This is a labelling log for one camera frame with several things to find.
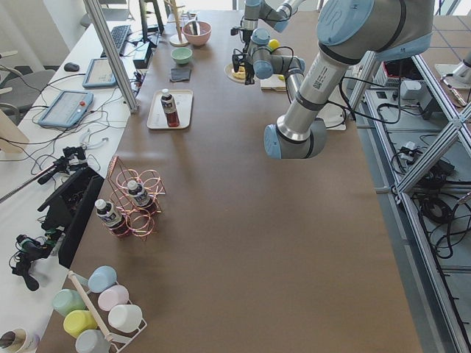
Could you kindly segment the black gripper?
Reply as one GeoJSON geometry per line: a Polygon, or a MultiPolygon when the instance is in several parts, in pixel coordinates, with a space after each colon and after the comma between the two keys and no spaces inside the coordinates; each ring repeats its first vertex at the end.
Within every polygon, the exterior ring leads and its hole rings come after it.
{"type": "Polygon", "coordinates": [[[255,79],[253,76],[255,72],[253,68],[252,58],[250,55],[243,52],[234,51],[232,54],[232,64],[233,64],[233,70],[236,73],[240,72],[241,69],[244,68],[245,70],[244,84],[245,85],[255,84],[255,79]]]}
{"type": "Polygon", "coordinates": [[[238,35],[241,39],[241,42],[244,44],[249,44],[251,41],[252,33],[254,32],[253,29],[245,29],[242,26],[234,26],[230,30],[231,36],[238,35]]]}

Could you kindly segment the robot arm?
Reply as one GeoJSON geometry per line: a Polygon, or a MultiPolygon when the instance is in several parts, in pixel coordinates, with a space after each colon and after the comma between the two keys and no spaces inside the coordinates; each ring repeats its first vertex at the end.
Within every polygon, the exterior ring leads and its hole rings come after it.
{"type": "Polygon", "coordinates": [[[430,45],[433,1],[329,1],[316,27],[319,52],[310,68],[296,56],[275,54],[265,21],[282,32],[299,7],[285,1],[273,9],[264,1],[246,1],[244,17],[232,35],[242,34],[244,49],[232,57],[235,71],[245,70],[245,84],[281,74],[291,100],[287,112],[264,130],[264,148],[273,159],[307,159],[324,148],[327,131],[319,111],[347,69],[368,51],[382,61],[423,53],[430,45]]]}
{"type": "Polygon", "coordinates": [[[230,30],[230,35],[240,35],[242,42],[248,44],[252,33],[258,28],[259,20],[268,24],[276,32],[283,32],[302,3],[303,0],[288,0],[283,1],[277,8],[273,8],[262,0],[244,1],[244,14],[239,25],[230,30]]]}

